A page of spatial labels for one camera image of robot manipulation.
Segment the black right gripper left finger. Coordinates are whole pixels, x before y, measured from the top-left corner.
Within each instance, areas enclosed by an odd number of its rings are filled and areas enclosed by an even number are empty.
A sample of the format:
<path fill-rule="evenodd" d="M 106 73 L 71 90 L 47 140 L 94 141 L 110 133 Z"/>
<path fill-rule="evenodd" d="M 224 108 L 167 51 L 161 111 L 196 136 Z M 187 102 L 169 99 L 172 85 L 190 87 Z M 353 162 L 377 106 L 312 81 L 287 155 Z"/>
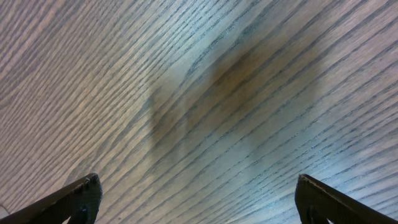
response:
<path fill-rule="evenodd" d="M 90 173 L 45 198 L 1 219 L 1 223 L 94 223 L 103 191 L 99 175 Z"/>

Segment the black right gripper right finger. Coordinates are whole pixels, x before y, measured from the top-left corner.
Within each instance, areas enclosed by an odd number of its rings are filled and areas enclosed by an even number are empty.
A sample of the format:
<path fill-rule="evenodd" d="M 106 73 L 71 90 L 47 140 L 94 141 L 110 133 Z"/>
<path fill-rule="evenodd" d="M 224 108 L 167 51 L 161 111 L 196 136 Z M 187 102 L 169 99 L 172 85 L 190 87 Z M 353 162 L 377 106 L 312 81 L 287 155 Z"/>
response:
<path fill-rule="evenodd" d="M 298 176 L 295 204 L 302 223 L 397 224 L 397 220 L 371 209 L 307 174 Z"/>

